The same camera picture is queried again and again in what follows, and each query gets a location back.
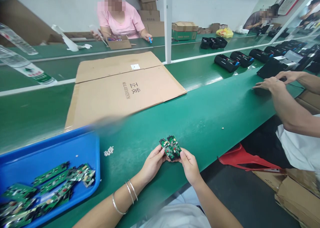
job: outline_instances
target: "red stool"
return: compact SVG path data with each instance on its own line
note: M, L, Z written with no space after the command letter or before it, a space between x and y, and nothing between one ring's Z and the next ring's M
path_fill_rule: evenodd
M222 155L219 158L219 161L224 165L232 165L246 171L281 169L279 166L276 166L259 156L253 156L247 153L241 143L233 150Z

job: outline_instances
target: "bangle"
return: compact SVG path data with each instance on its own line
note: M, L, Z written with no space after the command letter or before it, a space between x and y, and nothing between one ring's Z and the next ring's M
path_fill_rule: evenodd
M133 189L133 193L134 193L134 195L136 196L136 199L137 199L137 201L138 201L138 197L137 197L136 191L134 190L133 185L132 185L130 179L129 179L129 183L130 183L130 185L131 185L131 187L132 187L132 189Z
M129 190L129 193L130 193L130 196L131 196L131 200L132 200L132 204L134 205L134 201L133 201L133 197L132 197L132 194L131 194L131 190L130 190L130 188L129 188L129 186L128 186L128 183L127 183L127 182L125 182L125 183L126 183L127 188L128 188L128 190Z
M114 202L114 193L112 194L113 206L114 206L114 208L116 208L117 212L119 212L121 215L125 215L128 211L126 211L125 213L122 213L121 211L118 210L116 203Z

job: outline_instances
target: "bottle label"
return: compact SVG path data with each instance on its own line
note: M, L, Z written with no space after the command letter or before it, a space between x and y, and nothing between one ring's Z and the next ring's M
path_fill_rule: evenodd
M51 79L51 76L47 75L42 69L39 69L34 64L29 64L27 66L21 68L14 68L15 70L19 71L20 73L33 78L38 83L44 83Z

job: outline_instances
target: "hand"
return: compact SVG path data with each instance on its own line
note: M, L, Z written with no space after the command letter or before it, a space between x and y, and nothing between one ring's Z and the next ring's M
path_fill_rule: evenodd
M93 36L96 40L102 41L102 38L101 38L101 36L100 36L99 34L95 33L93 30L90 30L90 32L92 33L92 36Z
M300 78L301 76L303 76L305 74L305 72L297 72L297 71L281 71L280 73L278 73L276 75L277 79L281 79L283 77L286 77L287 80L284 82L284 84L289 84L295 80L297 80L298 78Z
M189 183L194 186L202 180L199 172L197 160L194 155L184 148L181 148L180 158L178 161L182 163L184 174L186 175Z
M166 156L164 155L164 149L161 145L158 145L149 154L142 169L138 173L141 178L141 182L148 184L156 176L162 163L166 161Z
M152 35L151 35L151 34L146 33L143 38L144 38L146 41L150 42L149 37L150 37L150 39L151 39L151 41L152 41Z
M284 82L278 80L276 77L271 77L268 79L264 79L263 82L256 83L256 86L254 86L253 88L262 88L266 90L271 90L272 88L277 89L282 87L284 88L286 87Z

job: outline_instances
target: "worker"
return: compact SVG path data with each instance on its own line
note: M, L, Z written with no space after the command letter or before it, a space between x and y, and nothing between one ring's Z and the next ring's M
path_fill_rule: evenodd
M303 10L291 21L291 23L288 25L288 28L296 28L300 26L300 22L308 18L319 4L320 0L312 0L310 4L304 7Z
M278 16L278 9L279 4L274 4L266 10L260 9L260 11L254 12L250 15L243 28L251 29L260 26L264 22L271 21L272 18Z
M129 39L142 37L152 41L152 35L145 29L137 10L125 0L105 0L98 2L98 19L100 33L103 38L117 38L127 35ZM101 36L91 30L94 38L101 40Z
M320 115L312 116L289 94L286 84L297 80L320 94L320 77L287 71L259 82L253 88L269 90L277 116L273 116L241 143L244 149L281 168L297 168L320 174Z
M193 186L202 209L191 204L167 205L147 220L143 228L153 227L194 227L194 228L241 228L241 224L219 201L202 179L196 158L181 148L181 158L187 180ZM142 169L126 184L90 210L74 228L115 227L138 197L144 187L155 177L163 162L170 161L165 150L158 145L147 157Z

